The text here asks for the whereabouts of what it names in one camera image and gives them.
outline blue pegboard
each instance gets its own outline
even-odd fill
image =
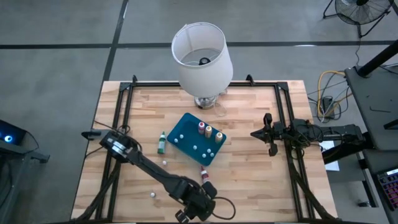
[[[201,120],[194,115],[185,113],[167,136],[167,140],[192,159],[204,166],[208,166],[217,156],[217,152],[224,144],[226,135],[223,133],[223,139],[217,143],[215,139],[219,131],[212,127],[213,131],[211,132],[211,137],[206,138],[204,134],[199,134],[198,132],[198,124],[200,121]],[[214,157],[211,157],[210,153],[207,153],[207,149],[211,149],[211,152],[214,153]]]

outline black fan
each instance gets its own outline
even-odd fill
[[[367,35],[381,19],[390,13],[389,9],[394,0],[335,0],[336,14],[325,15],[331,0],[323,12],[323,18],[338,16],[342,21],[357,25],[359,38]],[[361,25],[377,22],[364,34],[361,32]]]

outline butcher block tabletop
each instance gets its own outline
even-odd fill
[[[295,80],[287,83],[295,117],[312,121],[304,82]],[[96,110],[96,121],[112,125],[119,84],[120,82],[104,82]],[[287,115],[283,91],[281,94]],[[125,91],[119,124],[123,120],[126,98]],[[263,128],[262,119],[265,113],[271,113],[274,122],[279,121],[274,89],[261,86],[228,87],[228,93],[221,95],[218,103],[215,108],[201,110],[195,106],[193,96],[180,87],[134,87],[128,122],[131,130],[128,135],[141,143],[144,156],[167,172],[187,176],[201,184],[199,163],[168,142],[165,154],[157,153],[162,131],[167,135],[185,113],[191,113],[227,135],[225,143],[206,169],[211,183],[218,191],[217,196],[229,198],[235,204],[236,216],[230,221],[211,216],[207,221],[296,221],[283,142],[275,142],[279,151],[276,156],[270,157],[269,144],[250,136],[251,132]],[[96,123],[93,128],[106,129]],[[99,148],[99,141],[90,141],[86,153]],[[72,218],[81,215],[98,193],[105,158],[106,150],[101,149],[85,159]],[[167,161],[167,165],[164,166],[162,161]],[[305,149],[304,162],[311,191],[326,210],[336,217],[335,204],[318,146]],[[150,197],[151,192],[156,193],[155,198]],[[308,217],[301,191],[300,200],[304,216]],[[108,211],[108,201],[109,197],[105,199],[103,216]],[[175,213],[182,208],[182,205],[169,197],[162,184],[144,171],[130,164],[121,166],[114,222],[177,222]],[[215,214],[230,217],[232,212],[228,202],[216,200]]]

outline gray floor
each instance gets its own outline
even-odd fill
[[[228,41],[357,40],[355,26],[339,18],[322,20],[327,3],[130,0],[119,42],[171,42],[181,26],[196,21],[220,26]],[[0,45],[110,44],[121,4],[122,0],[0,0]],[[392,11],[363,40],[395,40],[397,22]],[[359,64],[385,47],[361,46]],[[235,80],[247,74],[257,80],[304,80],[311,92],[317,89],[321,72],[353,66],[357,48],[230,47],[229,53]],[[29,130],[39,141],[40,151],[51,154],[48,164],[31,164],[13,223],[69,219],[87,145],[80,133],[93,120],[108,55],[109,49],[0,50],[0,119]],[[398,57],[388,63],[396,62]],[[176,80],[170,49],[118,49],[109,79],[130,80],[133,74],[139,80]],[[341,80],[336,77],[332,83]],[[344,88],[344,84],[336,86],[327,94],[336,96]],[[364,130],[352,98],[348,112],[329,124],[349,123]],[[366,199],[361,183],[331,183],[331,188],[340,218],[386,223],[381,208],[356,206]]]

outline white paper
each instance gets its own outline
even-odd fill
[[[333,148],[335,146],[335,143],[333,141],[323,141],[319,143],[319,145],[322,146],[323,149],[327,151]],[[326,164],[325,169],[328,171],[340,171],[340,168],[338,167],[338,161]]]

